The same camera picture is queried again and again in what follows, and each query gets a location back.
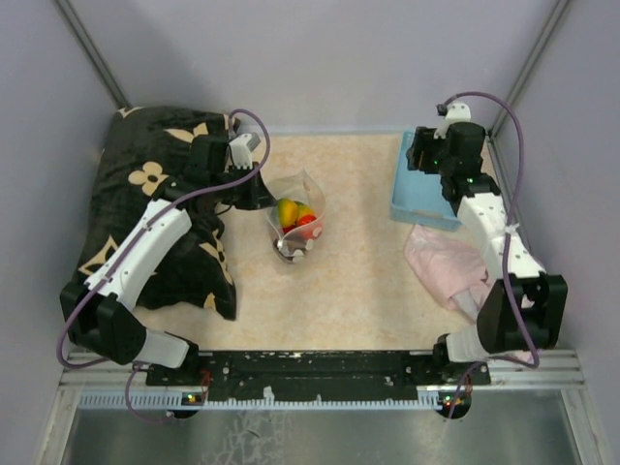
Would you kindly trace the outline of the green orange toy mango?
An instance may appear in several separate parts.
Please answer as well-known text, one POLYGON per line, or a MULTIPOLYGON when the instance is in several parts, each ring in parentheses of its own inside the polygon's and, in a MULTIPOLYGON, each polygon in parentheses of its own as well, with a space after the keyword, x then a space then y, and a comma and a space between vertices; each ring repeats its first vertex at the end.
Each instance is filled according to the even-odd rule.
POLYGON ((282 198, 276 204, 277 217, 282 228, 296 223, 297 203, 289 198, 282 198))

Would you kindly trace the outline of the clear dotted zip bag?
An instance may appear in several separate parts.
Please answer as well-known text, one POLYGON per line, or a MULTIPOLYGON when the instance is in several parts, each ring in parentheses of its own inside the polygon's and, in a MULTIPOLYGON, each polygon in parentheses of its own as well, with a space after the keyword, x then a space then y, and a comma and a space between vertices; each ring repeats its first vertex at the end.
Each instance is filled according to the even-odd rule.
POLYGON ((273 179, 267 189, 275 199, 266 213, 272 248, 283 262, 299 263, 325 229, 324 191, 306 170, 273 179))

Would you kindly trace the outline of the dark brown toy fruit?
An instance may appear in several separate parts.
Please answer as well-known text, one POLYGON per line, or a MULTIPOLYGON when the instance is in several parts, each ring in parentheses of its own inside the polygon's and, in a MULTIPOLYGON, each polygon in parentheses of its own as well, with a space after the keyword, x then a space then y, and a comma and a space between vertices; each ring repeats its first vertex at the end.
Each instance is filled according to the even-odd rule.
POLYGON ((309 253, 307 247, 308 241, 301 236, 292 236, 289 238, 275 238, 272 241, 272 248, 276 255, 288 264, 296 264, 301 262, 309 253))

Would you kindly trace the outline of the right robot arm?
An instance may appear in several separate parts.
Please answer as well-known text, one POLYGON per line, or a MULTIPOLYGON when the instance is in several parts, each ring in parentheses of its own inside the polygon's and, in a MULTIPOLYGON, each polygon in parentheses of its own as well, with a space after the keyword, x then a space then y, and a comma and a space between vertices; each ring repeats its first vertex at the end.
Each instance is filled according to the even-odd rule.
POLYGON ((440 177, 441 194, 472 235, 470 246, 413 227, 404 255, 435 299, 459 308, 465 328, 438 338, 434 375, 455 383, 468 362, 505 359, 527 367, 559 336, 568 284, 545 271, 526 249, 494 178, 482 169, 482 126, 418 127, 406 152, 408 168, 440 177))

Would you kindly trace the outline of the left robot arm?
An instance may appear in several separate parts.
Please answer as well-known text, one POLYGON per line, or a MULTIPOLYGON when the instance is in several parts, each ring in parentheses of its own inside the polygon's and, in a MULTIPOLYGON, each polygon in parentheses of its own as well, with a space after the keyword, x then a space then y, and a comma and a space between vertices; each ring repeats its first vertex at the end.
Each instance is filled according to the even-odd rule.
POLYGON ((67 284, 60 295, 65 324, 56 344, 62 366, 73 368, 63 354, 65 341, 98 355, 100 362, 150 363, 167 367, 180 384, 191 384, 202 372, 198 346, 180 336, 154 331, 132 313, 139 296, 162 259, 191 229, 190 201, 213 195, 238 209, 274 204, 260 196, 264 161, 253 152, 267 133, 217 138, 201 136, 192 147, 199 160, 182 177, 168 177, 156 189, 136 225, 120 246, 82 283, 67 284))

